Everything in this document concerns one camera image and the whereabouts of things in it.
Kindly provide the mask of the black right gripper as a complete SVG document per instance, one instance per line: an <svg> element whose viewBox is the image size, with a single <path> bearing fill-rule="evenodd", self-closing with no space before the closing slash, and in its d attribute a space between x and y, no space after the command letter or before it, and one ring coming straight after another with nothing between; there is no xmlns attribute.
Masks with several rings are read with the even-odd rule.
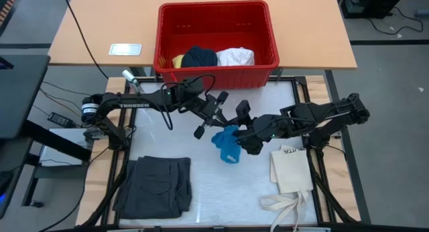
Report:
<svg viewBox="0 0 429 232"><path fill-rule="evenodd" d="M250 121L250 110L248 100L242 100L235 109L237 120ZM291 117L285 115L262 115L251 120L246 125L246 130L234 131L233 136L237 138L236 143L248 154L259 155L263 147L263 140L281 136L289 127L290 120Z"/></svg>

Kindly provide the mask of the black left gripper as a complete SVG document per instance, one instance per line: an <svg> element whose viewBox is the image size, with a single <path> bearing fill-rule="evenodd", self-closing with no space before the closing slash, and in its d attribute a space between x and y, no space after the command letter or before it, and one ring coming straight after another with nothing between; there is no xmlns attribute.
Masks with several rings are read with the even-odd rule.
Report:
<svg viewBox="0 0 429 232"><path fill-rule="evenodd" d="M194 131L194 137L200 139L205 132L206 126L224 127L227 123L223 115L221 106L227 100L228 92L222 91L218 97L207 95L204 102L198 108L198 113L202 115L203 124L199 125Z"/></svg>

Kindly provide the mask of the blue t-shirt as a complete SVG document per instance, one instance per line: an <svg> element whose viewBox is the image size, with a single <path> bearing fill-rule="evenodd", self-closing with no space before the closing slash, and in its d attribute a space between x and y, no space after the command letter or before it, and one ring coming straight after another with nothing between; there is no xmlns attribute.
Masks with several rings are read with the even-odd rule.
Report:
<svg viewBox="0 0 429 232"><path fill-rule="evenodd" d="M237 137L233 135L233 133L238 130L238 126L230 125L211 138L211 142L220 149L220 158L225 163L236 164L239 162L241 146L237 144Z"/></svg>

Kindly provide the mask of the navy garment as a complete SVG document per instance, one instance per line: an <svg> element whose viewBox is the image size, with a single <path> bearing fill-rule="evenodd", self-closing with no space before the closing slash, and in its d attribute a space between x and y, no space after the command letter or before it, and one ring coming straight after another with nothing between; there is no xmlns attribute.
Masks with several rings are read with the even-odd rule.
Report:
<svg viewBox="0 0 429 232"><path fill-rule="evenodd" d="M213 50L193 46L182 58L181 67L192 68L200 66L216 66L217 62L217 54Z"/></svg>

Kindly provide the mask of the dark grey pants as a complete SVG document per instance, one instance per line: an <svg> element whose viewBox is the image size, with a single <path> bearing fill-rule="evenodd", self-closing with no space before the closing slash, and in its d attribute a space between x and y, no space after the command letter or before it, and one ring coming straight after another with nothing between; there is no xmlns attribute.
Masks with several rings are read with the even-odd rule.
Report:
<svg viewBox="0 0 429 232"><path fill-rule="evenodd" d="M113 210L123 219L175 219L190 209L190 158L130 161Z"/></svg>

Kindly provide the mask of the red plastic laundry basket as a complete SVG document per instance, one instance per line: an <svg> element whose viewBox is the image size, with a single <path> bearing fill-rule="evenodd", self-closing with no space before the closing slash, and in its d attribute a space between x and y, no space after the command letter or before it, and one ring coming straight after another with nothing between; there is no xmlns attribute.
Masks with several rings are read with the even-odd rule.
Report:
<svg viewBox="0 0 429 232"><path fill-rule="evenodd" d="M173 58L194 46L215 52L245 48L253 51L255 64L174 68ZM154 69L164 82L201 76L206 88L259 88L279 63L265 1L165 3L159 8Z"/></svg>

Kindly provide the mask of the cream canvas tote bag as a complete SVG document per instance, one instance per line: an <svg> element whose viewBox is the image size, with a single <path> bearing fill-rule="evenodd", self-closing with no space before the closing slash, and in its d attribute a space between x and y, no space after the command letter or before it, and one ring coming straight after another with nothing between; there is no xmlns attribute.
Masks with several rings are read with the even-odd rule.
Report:
<svg viewBox="0 0 429 232"><path fill-rule="evenodd" d="M278 193L261 197L262 209L279 211L270 232L291 213L296 213L293 231L300 222L300 210L306 206L314 187L305 149L282 146L270 153L270 181L277 184Z"/></svg>

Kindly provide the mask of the white garment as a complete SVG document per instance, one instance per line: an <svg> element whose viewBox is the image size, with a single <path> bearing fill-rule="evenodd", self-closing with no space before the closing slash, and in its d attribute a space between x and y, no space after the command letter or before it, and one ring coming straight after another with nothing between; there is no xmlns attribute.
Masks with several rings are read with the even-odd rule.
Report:
<svg viewBox="0 0 429 232"><path fill-rule="evenodd" d="M253 66L255 64L254 52L240 48L228 48L216 53L218 66Z"/></svg>

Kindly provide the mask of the clear spray bottle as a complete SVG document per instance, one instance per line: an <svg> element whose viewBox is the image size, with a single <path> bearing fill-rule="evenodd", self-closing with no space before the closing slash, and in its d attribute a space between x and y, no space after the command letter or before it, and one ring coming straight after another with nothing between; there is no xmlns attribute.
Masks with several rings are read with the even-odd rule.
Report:
<svg viewBox="0 0 429 232"><path fill-rule="evenodd" d="M141 93L141 94L144 93L144 90L140 86L139 81L136 79L136 77L132 73L130 73L130 71L124 70L122 72L122 75L125 77L125 79L129 83L129 85L135 89L136 93Z"/></svg>

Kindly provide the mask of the white label card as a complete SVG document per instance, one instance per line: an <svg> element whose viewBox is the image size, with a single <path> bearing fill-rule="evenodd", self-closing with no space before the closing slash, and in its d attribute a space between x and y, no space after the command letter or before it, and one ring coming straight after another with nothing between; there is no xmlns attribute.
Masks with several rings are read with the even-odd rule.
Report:
<svg viewBox="0 0 429 232"><path fill-rule="evenodd" d="M111 56L139 56L141 44L112 44L109 50Z"/></svg>

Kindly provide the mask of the light wooden desk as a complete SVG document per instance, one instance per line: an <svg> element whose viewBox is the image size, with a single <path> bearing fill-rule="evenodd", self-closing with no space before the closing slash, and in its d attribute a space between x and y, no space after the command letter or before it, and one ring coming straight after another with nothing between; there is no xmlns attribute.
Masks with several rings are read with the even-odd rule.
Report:
<svg viewBox="0 0 429 232"><path fill-rule="evenodd" d="M49 49L53 65L149 66L164 3L238 0L70 0ZM284 68L355 69L336 0L262 0L268 4ZM111 56L112 44L141 44L139 56Z"/></svg>

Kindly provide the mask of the black power adapter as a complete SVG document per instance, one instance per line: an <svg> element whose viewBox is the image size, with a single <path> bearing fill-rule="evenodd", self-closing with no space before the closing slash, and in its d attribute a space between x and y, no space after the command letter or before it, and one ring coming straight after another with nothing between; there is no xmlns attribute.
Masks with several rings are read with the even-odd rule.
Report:
<svg viewBox="0 0 429 232"><path fill-rule="evenodd" d="M67 117L64 117L62 115L59 115L55 112L51 112L48 115L48 121L51 121L52 123L55 123L56 125L59 125L59 126L64 127L64 128L75 128L76 127L76 124L75 124L75 122L73 122L73 120L71 120Z"/></svg>

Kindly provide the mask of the black side desk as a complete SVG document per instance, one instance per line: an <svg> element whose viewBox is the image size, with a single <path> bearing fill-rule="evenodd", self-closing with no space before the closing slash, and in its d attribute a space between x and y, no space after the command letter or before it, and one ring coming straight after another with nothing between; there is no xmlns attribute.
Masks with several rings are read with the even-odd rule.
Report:
<svg viewBox="0 0 429 232"><path fill-rule="evenodd" d="M49 61L48 55L0 54L0 220L33 143L21 133Z"/></svg>

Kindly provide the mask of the orange ribbed strip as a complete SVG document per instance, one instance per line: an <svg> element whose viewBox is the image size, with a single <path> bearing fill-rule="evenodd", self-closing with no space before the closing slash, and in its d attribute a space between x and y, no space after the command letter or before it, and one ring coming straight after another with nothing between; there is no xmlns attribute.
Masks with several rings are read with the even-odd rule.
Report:
<svg viewBox="0 0 429 232"><path fill-rule="evenodd" d="M0 27L6 22L17 0L0 0Z"/></svg>

